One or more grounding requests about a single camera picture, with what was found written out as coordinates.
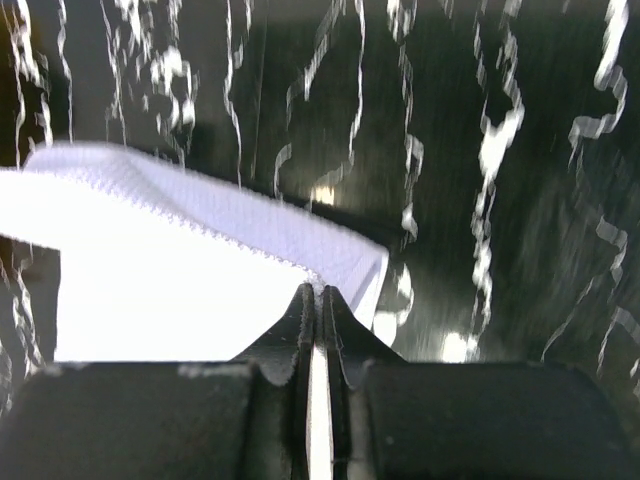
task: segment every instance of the white cloth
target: white cloth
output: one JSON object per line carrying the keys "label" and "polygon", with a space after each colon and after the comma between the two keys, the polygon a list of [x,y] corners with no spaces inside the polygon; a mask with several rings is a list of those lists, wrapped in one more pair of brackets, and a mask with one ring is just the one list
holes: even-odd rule
{"label": "white cloth", "polygon": [[387,251],[330,222],[123,147],[56,143],[0,169],[0,234],[60,251],[56,361],[228,360],[297,287],[371,328]]}

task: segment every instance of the towel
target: towel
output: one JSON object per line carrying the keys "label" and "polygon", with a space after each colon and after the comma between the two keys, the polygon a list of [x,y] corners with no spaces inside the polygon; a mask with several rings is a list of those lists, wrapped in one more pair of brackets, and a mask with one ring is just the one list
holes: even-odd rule
{"label": "towel", "polygon": [[309,212],[121,146],[54,143],[0,169],[0,234],[60,251],[55,361],[225,361],[297,287],[371,329],[388,252]]}

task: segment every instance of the black marble surface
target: black marble surface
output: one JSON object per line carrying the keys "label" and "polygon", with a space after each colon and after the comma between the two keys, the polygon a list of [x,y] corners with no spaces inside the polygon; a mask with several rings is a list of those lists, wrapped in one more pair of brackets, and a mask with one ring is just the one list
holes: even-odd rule
{"label": "black marble surface", "polygon": [[[34,123],[25,138],[126,143],[384,232],[392,265],[379,319],[401,324],[394,350],[577,365],[640,458],[640,2],[5,0],[19,6],[50,86],[48,136],[33,122],[43,112],[27,96],[34,80],[21,82]],[[181,62],[165,89],[154,62],[167,51]],[[603,58],[621,69],[609,71],[613,88],[595,80]],[[2,83],[9,140],[14,63]],[[487,124],[514,115],[518,91],[521,123],[504,155],[488,155],[501,163],[477,209]],[[15,163],[9,140],[3,165]],[[477,238],[472,223],[484,227]],[[490,295],[474,281],[478,241],[492,252]],[[36,252],[25,278],[47,360],[55,282],[38,278],[45,261],[55,253]],[[24,311],[26,300],[9,290],[0,337],[18,384],[11,305]]]}

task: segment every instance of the folded cloth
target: folded cloth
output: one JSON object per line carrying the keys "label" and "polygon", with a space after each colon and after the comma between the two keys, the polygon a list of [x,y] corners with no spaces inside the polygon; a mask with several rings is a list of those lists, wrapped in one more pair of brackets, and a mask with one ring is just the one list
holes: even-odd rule
{"label": "folded cloth", "polygon": [[0,234],[60,251],[55,361],[215,361],[297,287],[338,287],[371,328],[379,245],[124,147],[54,143],[0,169]]}

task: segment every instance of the dark countertop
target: dark countertop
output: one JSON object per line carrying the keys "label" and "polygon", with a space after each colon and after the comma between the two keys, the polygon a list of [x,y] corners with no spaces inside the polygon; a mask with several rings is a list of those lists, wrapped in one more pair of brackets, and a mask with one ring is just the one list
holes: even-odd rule
{"label": "dark countertop", "polygon": [[[176,29],[168,6],[180,2],[130,2],[125,15],[110,0],[66,0],[61,56],[60,5],[31,0],[54,138],[126,143],[303,206],[313,199],[313,211],[390,248],[379,308],[406,321],[394,350],[409,360],[461,361],[467,349],[469,361],[544,354],[577,365],[608,394],[640,457],[640,2],[628,2],[615,61],[624,108],[615,128],[589,138],[623,87],[594,86],[605,0],[512,1],[511,14],[500,1],[484,12],[480,1],[402,1],[399,26],[373,0],[229,1],[185,1]],[[154,65],[166,51],[181,61],[165,89]],[[473,280],[483,109],[496,127],[514,108],[510,69],[524,116],[487,184],[490,212],[476,217],[492,289],[474,346],[465,339],[489,318]],[[39,109],[27,102],[28,119]],[[572,157],[581,116],[593,121],[578,122],[589,128]],[[3,145],[11,163],[13,144]],[[27,280],[37,305],[55,298],[55,281],[35,286],[39,258]],[[413,294],[398,293],[405,270]],[[3,295],[0,328],[17,378],[24,353]],[[48,308],[34,307],[34,317],[51,337]],[[51,358],[54,340],[40,336]]]}

